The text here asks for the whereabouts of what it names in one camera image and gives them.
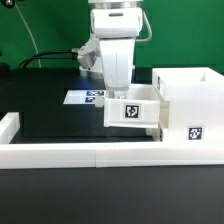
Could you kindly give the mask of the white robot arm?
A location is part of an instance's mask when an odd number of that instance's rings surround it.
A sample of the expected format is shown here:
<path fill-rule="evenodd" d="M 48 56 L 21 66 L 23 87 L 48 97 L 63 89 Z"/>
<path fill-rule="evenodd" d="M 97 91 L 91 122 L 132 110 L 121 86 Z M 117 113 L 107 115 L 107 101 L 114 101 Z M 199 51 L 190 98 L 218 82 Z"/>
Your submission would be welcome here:
<path fill-rule="evenodd" d="M 83 69 L 101 63 L 106 90 L 122 99 L 132 79 L 136 38 L 143 26 L 143 0 L 88 0 L 90 38 L 78 51 Z"/>

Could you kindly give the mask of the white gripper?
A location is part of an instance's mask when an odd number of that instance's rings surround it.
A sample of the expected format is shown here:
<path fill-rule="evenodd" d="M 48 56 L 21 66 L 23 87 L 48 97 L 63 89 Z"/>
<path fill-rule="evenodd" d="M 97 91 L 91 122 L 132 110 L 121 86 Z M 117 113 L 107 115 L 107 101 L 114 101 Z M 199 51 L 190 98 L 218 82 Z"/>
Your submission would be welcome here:
<path fill-rule="evenodd" d="M 107 90 L 124 99 L 131 84 L 135 39 L 143 26 L 140 7 L 93 9 L 91 28 L 99 51 Z"/>

